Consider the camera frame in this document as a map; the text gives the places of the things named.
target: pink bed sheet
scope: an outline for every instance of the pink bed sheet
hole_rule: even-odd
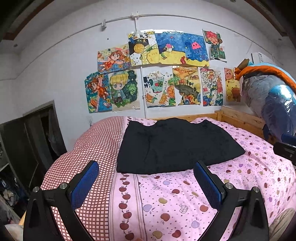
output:
[[[296,207],[296,179],[290,161],[276,156],[269,143],[245,130],[209,118],[193,122],[204,119],[224,128],[246,150],[234,160],[210,166],[212,173],[236,188],[258,186],[269,224],[286,208]],[[96,160],[100,174],[83,206],[76,210],[95,240],[198,240],[216,210],[209,206],[192,170],[155,175],[116,172],[120,142],[131,120],[144,125],[155,123],[111,117],[94,124],[77,140],[73,151],[52,165],[41,187],[56,188],[59,183],[70,181],[90,160]],[[209,145],[214,150],[214,143]],[[57,209],[53,208],[53,212],[65,240],[71,240]],[[221,240],[227,240],[231,234],[238,214],[239,208]]]

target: red and white checkered pattern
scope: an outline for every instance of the red and white checkered pattern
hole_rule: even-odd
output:
[[[109,240],[108,210],[112,180],[120,147],[124,117],[115,116],[95,123],[77,140],[74,150],[58,158],[46,173],[41,188],[57,188],[70,182],[90,160],[98,162],[99,176],[82,207],[76,213],[95,240]],[[71,240],[56,207],[52,208],[65,240]]]

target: transparent plastic wrap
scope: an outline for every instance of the transparent plastic wrap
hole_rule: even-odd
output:
[[[282,134],[295,135],[296,96],[275,75],[257,75],[242,81],[242,99],[258,117],[263,118],[270,133],[278,140]]]

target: painting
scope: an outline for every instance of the painting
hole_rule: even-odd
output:
[[[234,77],[234,68],[224,68],[225,86],[226,86],[226,101],[240,102],[239,81]]]
[[[98,72],[112,73],[131,66],[128,44],[98,51]]]
[[[185,46],[180,32],[156,32],[155,38],[160,54],[160,63],[177,65],[186,63]]]
[[[112,110],[108,74],[95,72],[84,82],[89,113]]]
[[[213,33],[212,31],[203,30],[206,43],[211,45],[211,59],[217,59],[227,62],[224,52],[224,47],[220,44],[223,43],[220,34]]]
[[[122,70],[108,74],[112,111],[140,108],[137,75],[134,70]]]
[[[185,46],[186,63],[193,66],[209,66],[209,57],[203,36],[181,33]]]
[[[157,64],[160,61],[158,46],[153,30],[142,30],[128,35],[131,66]]]
[[[176,105],[172,68],[149,73],[144,77],[144,87],[148,108]]]
[[[174,86],[179,90],[179,105],[200,104],[200,78],[197,67],[173,66]]]
[[[221,72],[213,69],[200,69],[203,106],[223,105]]]

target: wooden headboard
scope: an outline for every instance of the wooden headboard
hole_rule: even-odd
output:
[[[157,121],[165,120],[173,117],[187,120],[189,122],[195,120],[196,118],[209,117],[217,121],[226,122],[237,128],[242,128],[264,139],[262,129],[263,129],[263,126],[265,125],[265,122],[263,119],[244,112],[240,112],[240,111],[225,107],[225,106],[222,106],[221,110],[216,110],[215,113],[211,113],[211,114],[171,116],[171,117],[164,117],[164,118],[156,118],[154,120],[157,120]],[[269,139],[269,143],[273,144],[274,142],[275,142],[274,138]]]

